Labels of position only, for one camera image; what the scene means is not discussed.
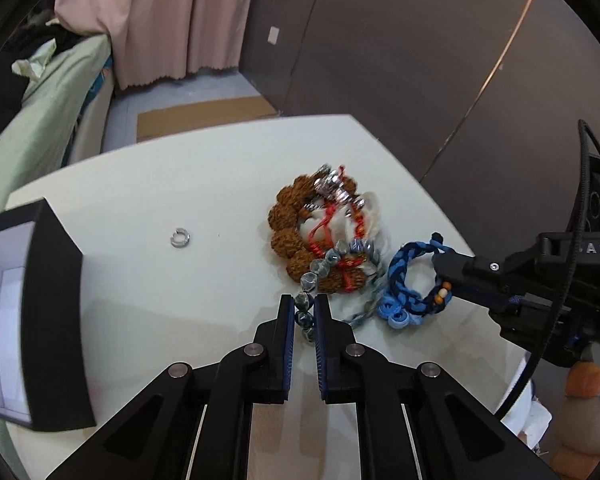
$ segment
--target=cardboard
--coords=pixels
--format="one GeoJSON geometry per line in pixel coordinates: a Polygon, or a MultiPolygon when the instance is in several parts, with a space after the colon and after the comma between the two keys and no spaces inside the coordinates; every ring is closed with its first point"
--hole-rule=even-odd
{"type": "Polygon", "coordinates": [[[205,101],[162,108],[138,115],[138,142],[180,132],[277,117],[278,112],[262,96],[205,101]]]}

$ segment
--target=beaded bracelet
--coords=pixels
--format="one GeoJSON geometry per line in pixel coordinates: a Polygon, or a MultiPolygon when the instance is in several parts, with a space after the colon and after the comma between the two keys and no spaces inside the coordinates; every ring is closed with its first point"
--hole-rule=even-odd
{"type": "Polygon", "coordinates": [[[386,271],[381,264],[381,252],[365,237],[362,213],[365,200],[356,195],[356,188],[355,181],[344,175],[344,166],[332,170],[325,164],[312,176],[298,176],[293,185],[280,190],[278,202],[269,212],[269,225],[275,231],[271,247],[279,256],[289,258],[287,273],[300,283],[301,291],[294,298],[295,320],[310,342],[314,340],[314,318],[309,311],[314,306],[316,291],[353,292],[371,284],[372,300],[362,312],[346,320],[353,327],[374,314],[380,298],[381,278],[386,271]],[[305,244],[298,225],[318,208],[324,209],[324,217],[309,232],[305,244]],[[331,236],[330,221],[341,208],[347,208],[345,215],[355,223],[350,242],[334,241],[331,236]],[[325,240],[316,242],[315,235],[320,228],[325,240]],[[369,279],[360,268],[363,264],[371,264],[374,269],[369,279]]]}

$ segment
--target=green cloth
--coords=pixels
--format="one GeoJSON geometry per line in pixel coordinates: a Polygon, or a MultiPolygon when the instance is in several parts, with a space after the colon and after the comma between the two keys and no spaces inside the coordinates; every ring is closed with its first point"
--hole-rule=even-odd
{"type": "Polygon", "coordinates": [[[11,71],[15,75],[23,75],[32,81],[40,81],[45,68],[56,53],[56,38],[40,45],[33,56],[29,59],[17,59],[11,65],[11,71]]]}
{"type": "MultiPolygon", "coordinates": [[[[60,168],[84,98],[110,53],[104,34],[92,36],[53,58],[42,78],[29,83],[22,110],[0,134],[0,212],[12,191],[60,168]]],[[[0,453],[19,480],[29,480],[1,419],[0,453]]]]}

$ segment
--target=wall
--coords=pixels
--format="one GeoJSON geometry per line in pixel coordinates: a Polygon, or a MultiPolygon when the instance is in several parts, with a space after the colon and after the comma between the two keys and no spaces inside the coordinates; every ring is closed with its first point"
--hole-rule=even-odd
{"type": "Polygon", "coordinates": [[[352,114],[476,253],[501,258],[564,229],[577,119],[600,136],[600,46],[562,0],[310,3],[252,9],[242,70],[276,107],[352,114]]]}

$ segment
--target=brown bead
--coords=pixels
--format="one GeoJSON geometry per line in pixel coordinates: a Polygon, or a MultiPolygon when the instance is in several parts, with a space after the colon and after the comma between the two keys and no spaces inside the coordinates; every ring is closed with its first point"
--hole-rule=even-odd
{"type": "Polygon", "coordinates": [[[311,251],[300,249],[291,256],[286,264],[286,273],[292,280],[299,282],[300,276],[309,272],[309,264],[313,260],[315,260],[315,256],[311,251]]]}
{"type": "Polygon", "coordinates": [[[273,233],[271,239],[271,248],[282,258],[291,258],[303,245],[304,242],[295,227],[280,229],[273,233]]]}
{"type": "Polygon", "coordinates": [[[309,213],[306,208],[303,207],[300,211],[298,211],[298,218],[301,220],[307,220],[308,218],[311,218],[311,213],[309,213]]]}
{"type": "Polygon", "coordinates": [[[589,399],[600,394],[600,365],[580,361],[571,367],[564,388],[567,397],[589,399]]]}
{"type": "Polygon", "coordinates": [[[293,208],[288,205],[276,204],[269,211],[269,226],[274,231],[280,231],[288,227],[296,227],[298,216],[293,208]]]}
{"type": "Polygon", "coordinates": [[[285,186],[283,187],[276,196],[278,202],[282,205],[287,205],[293,208],[294,211],[299,211],[300,208],[304,205],[304,199],[298,193],[293,186],[285,186]]]}
{"type": "Polygon", "coordinates": [[[324,294],[338,292],[343,286],[342,272],[338,269],[331,269],[326,278],[318,280],[318,291],[324,294]]]}
{"type": "Polygon", "coordinates": [[[350,195],[356,194],[356,189],[358,188],[358,183],[353,180],[350,176],[344,176],[342,178],[344,191],[349,193],[350,195]]]}
{"type": "Polygon", "coordinates": [[[351,286],[355,290],[365,286],[366,274],[362,271],[362,269],[351,269],[347,272],[349,273],[349,281],[351,282],[351,286]]]}
{"type": "Polygon", "coordinates": [[[308,175],[297,176],[294,180],[294,190],[303,200],[311,200],[315,195],[314,179],[308,175]]]}

